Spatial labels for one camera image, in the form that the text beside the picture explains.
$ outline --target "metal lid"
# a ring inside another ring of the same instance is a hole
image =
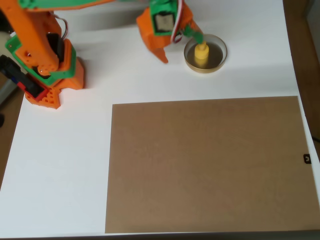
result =
[[[198,73],[213,73],[224,65],[227,59],[228,49],[225,42],[215,35],[205,34],[204,40],[209,46],[209,58],[206,65],[199,66],[195,61],[195,47],[197,42],[194,39],[191,39],[185,45],[184,59],[186,64]]]

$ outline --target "yellow object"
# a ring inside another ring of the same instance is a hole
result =
[[[194,60],[200,68],[205,67],[209,59],[209,46],[204,41],[202,44],[198,44],[194,49]]]

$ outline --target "brown cardboard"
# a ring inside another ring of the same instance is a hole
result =
[[[7,78],[0,73],[0,88],[5,84],[6,80]],[[0,106],[0,114],[4,115],[4,124],[0,127],[0,189],[23,97],[24,93],[17,90]]]
[[[113,106],[106,233],[320,229],[298,99]]]

